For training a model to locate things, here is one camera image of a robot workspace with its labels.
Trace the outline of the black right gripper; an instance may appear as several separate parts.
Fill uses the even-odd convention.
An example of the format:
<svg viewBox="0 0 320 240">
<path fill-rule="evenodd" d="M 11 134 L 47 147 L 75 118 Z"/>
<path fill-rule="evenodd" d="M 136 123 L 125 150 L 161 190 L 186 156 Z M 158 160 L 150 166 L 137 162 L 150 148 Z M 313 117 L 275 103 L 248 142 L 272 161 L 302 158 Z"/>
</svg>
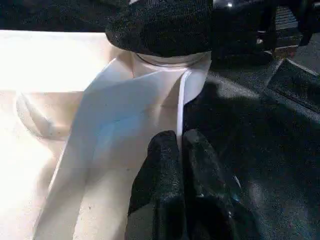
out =
<svg viewBox="0 0 320 240">
<path fill-rule="evenodd" d="M 212 1 L 212 53 L 289 54 L 313 35 L 311 0 Z"/>
</svg>

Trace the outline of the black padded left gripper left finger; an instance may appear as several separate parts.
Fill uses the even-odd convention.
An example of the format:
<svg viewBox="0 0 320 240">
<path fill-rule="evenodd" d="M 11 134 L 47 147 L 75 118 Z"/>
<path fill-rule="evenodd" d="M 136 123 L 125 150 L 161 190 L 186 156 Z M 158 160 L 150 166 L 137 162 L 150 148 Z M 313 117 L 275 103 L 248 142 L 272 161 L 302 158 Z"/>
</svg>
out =
<svg viewBox="0 0 320 240">
<path fill-rule="evenodd" d="M 187 239 L 183 165 L 174 131 L 149 142 L 129 202 L 127 240 Z"/>
</svg>

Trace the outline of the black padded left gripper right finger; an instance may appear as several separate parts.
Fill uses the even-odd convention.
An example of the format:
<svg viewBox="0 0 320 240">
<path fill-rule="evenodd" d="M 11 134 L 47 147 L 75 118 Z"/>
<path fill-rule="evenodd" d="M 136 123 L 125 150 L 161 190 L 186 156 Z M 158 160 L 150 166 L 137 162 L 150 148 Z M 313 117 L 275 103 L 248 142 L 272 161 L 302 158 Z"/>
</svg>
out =
<svg viewBox="0 0 320 240">
<path fill-rule="evenodd" d="M 187 225 L 192 240 L 249 240 L 251 217 L 230 175 L 198 130 L 183 134 Z"/>
</svg>

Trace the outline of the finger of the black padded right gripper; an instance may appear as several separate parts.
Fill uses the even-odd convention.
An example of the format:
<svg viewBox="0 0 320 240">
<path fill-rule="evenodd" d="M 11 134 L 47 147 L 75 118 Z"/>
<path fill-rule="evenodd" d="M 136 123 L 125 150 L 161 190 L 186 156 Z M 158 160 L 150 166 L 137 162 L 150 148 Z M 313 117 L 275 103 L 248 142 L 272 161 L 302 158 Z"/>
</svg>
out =
<svg viewBox="0 0 320 240">
<path fill-rule="evenodd" d="M 110 16 L 105 35 L 130 52 L 179 57 L 211 49 L 210 0 L 137 0 Z"/>
</svg>

